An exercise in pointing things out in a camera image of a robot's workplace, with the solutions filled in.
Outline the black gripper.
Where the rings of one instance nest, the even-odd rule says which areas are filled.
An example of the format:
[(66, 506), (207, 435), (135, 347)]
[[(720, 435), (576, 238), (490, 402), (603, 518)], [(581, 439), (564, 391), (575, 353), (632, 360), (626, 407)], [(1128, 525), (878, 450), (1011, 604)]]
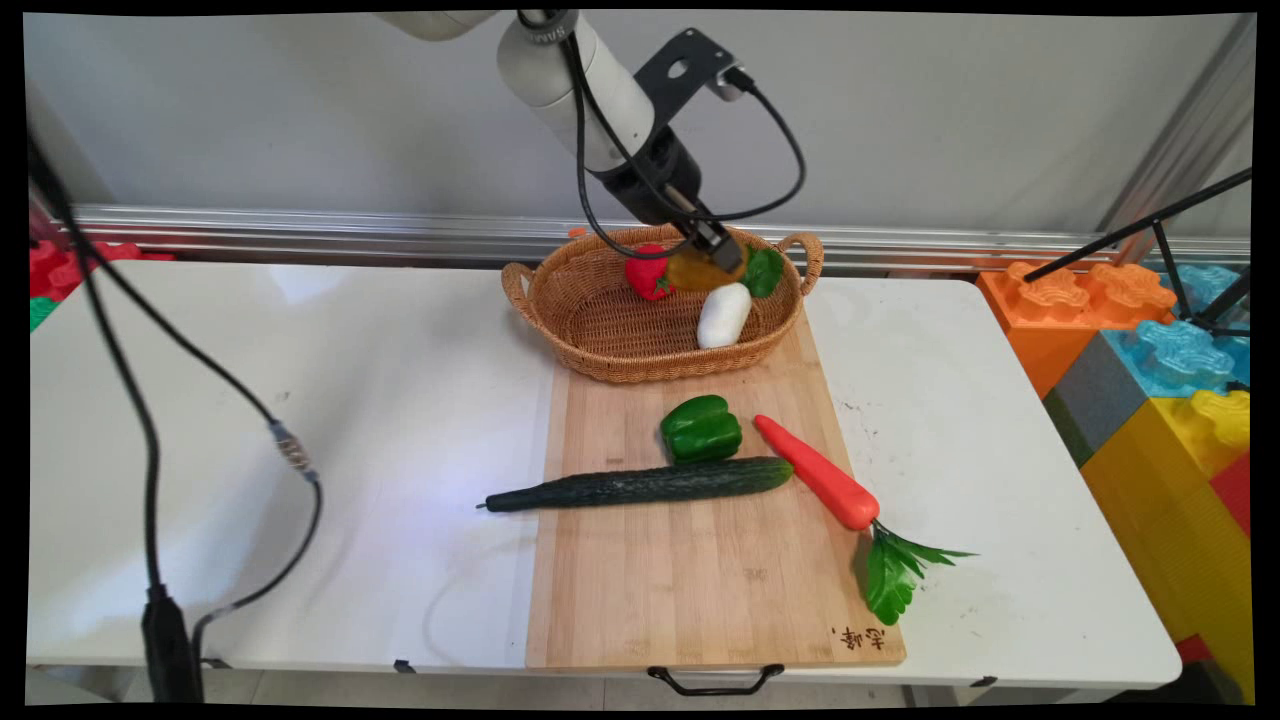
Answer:
[(590, 176), (639, 222), (690, 228), (690, 245), (700, 260), (726, 274), (745, 270), (748, 245), (733, 233), (735, 228), (719, 220), (687, 219), (685, 214), (689, 210), (667, 192), (668, 188), (675, 190), (678, 199), (694, 205), (692, 211), (704, 210), (699, 200), (701, 169), (671, 127), (663, 126), (652, 132), (632, 154), (639, 170), (621, 159), (614, 143), (602, 131), (589, 127), (588, 158), (594, 159), (600, 150), (620, 164), (611, 169), (589, 170)]

